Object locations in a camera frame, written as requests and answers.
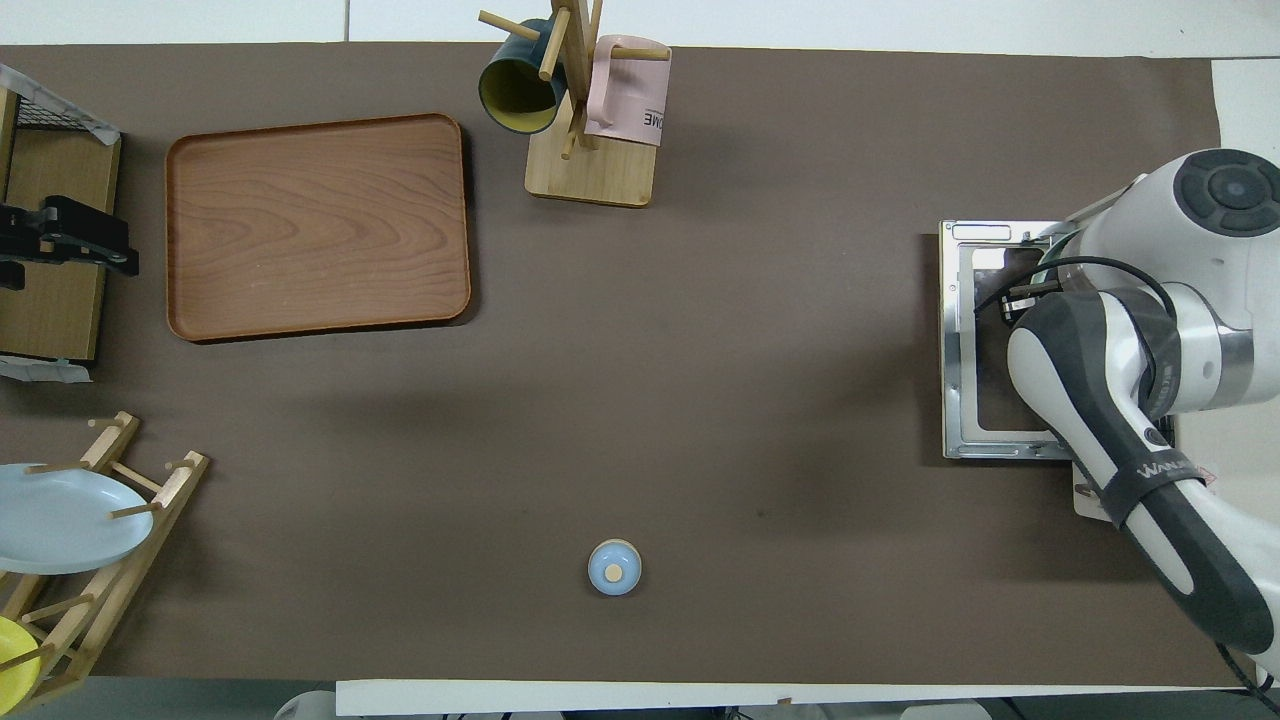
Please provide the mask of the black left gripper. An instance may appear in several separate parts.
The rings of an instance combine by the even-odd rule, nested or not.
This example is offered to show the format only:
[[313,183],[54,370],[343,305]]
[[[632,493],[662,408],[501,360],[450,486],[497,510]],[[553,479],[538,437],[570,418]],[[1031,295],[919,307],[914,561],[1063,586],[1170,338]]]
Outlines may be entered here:
[[0,204],[0,290],[26,287],[26,263],[93,264],[137,277],[140,255],[128,243],[124,220],[67,196],[47,196],[37,210]]

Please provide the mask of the wooden shelf box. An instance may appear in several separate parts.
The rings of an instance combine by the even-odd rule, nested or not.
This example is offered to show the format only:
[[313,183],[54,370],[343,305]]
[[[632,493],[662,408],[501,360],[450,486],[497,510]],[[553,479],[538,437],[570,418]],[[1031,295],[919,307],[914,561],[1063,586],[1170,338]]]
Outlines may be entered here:
[[[63,96],[50,91],[40,82],[4,64],[0,64],[0,88],[15,90],[27,99],[35,100],[56,111],[84,113],[100,123],[99,128],[91,133],[93,137],[108,146],[119,143],[122,150],[124,147],[123,133],[115,126],[83,110]],[[90,382],[88,365],[93,360],[51,360],[0,354],[0,377],[23,382],[87,383]]]

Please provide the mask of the brown wooden tray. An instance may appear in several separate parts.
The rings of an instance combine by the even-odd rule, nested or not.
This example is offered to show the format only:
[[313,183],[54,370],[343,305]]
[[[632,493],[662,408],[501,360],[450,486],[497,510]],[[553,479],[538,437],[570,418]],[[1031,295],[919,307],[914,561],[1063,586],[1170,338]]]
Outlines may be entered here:
[[177,140],[166,320],[192,343],[451,322],[472,297],[465,137],[440,113]]

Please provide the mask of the light blue plate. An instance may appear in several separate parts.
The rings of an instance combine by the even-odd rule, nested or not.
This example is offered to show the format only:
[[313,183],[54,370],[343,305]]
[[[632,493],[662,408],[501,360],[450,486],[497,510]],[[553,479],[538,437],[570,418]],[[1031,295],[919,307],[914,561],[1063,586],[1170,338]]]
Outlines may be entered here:
[[122,560],[148,538],[142,497],[110,477],[86,469],[29,474],[28,462],[0,465],[0,571],[61,575]]

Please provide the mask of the wooden plate rack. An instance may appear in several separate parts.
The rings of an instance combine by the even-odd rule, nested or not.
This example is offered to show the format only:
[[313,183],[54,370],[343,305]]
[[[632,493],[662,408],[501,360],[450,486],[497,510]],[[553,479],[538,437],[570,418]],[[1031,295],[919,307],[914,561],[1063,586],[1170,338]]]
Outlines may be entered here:
[[91,674],[148,569],[209,469],[196,451],[168,464],[165,480],[150,479],[128,468],[124,454],[140,429],[140,419],[120,411],[95,418],[99,438],[76,461],[28,462],[29,474],[86,469],[119,480],[145,503],[111,514],[123,518],[143,511],[154,528],[138,548],[119,561],[90,571],[37,575],[0,571],[0,616],[20,624],[40,644],[23,657],[0,665],[0,671],[40,657],[40,674],[31,692],[8,714],[15,714],[81,685]]

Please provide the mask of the yellow plate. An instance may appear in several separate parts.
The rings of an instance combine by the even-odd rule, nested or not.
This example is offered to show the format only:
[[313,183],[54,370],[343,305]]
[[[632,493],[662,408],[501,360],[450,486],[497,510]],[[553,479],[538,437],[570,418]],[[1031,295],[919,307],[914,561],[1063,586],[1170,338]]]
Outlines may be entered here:
[[[0,665],[38,648],[38,642],[20,624],[0,616]],[[8,714],[27,697],[38,674],[38,656],[0,671],[0,715]]]

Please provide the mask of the dark blue mug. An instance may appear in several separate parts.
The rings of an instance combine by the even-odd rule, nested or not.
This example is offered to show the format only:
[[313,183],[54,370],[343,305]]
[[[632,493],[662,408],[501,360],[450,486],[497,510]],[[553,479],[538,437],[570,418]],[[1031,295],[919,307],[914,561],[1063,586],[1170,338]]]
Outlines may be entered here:
[[562,63],[554,65],[549,79],[539,76],[548,44],[548,38],[509,35],[479,77],[483,108],[497,124],[511,132],[543,132],[556,119],[568,91]]

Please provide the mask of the wooden mug tree stand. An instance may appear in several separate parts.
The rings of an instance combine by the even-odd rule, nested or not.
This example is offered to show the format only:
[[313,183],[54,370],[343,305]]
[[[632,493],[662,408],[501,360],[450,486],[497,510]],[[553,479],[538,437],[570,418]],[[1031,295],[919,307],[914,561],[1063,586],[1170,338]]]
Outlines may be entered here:
[[658,147],[585,133],[603,0],[549,0],[545,19],[511,20],[480,12],[479,22],[530,40],[548,38],[539,76],[564,67],[568,91],[553,123],[529,138],[525,188],[535,197],[645,208],[652,201]]

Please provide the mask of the pink mug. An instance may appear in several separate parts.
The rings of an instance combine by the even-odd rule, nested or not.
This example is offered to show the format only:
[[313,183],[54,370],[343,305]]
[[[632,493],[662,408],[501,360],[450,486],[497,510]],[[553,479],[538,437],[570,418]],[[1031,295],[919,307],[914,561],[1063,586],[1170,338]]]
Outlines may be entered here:
[[652,38],[603,35],[593,54],[585,133],[659,147],[671,49]]

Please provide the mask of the small blue domed bell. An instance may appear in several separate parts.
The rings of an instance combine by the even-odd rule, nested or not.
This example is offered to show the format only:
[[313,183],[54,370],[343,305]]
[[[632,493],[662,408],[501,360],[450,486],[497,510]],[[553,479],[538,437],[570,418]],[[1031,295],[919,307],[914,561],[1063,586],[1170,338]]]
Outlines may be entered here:
[[626,539],[605,539],[590,552],[586,573],[593,589],[604,596],[621,597],[639,585],[643,557]]

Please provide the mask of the brown table mat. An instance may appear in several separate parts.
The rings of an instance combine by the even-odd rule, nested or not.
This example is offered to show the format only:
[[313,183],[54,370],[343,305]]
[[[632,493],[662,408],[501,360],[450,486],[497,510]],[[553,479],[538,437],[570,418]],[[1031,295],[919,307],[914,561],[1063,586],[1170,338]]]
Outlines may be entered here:
[[[127,410],[212,464],[99,673],[1228,685],[1052,462],[941,454],[943,219],[1057,220],[1219,143],[1206,60],[680,47],[654,197],[531,197],[486,44],[3,46],[125,132],[86,386],[0,380],[0,462]],[[468,151],[460,323],[192,345],[183,136],[440,111]],[[621,538],[630,594],[588,582]]]

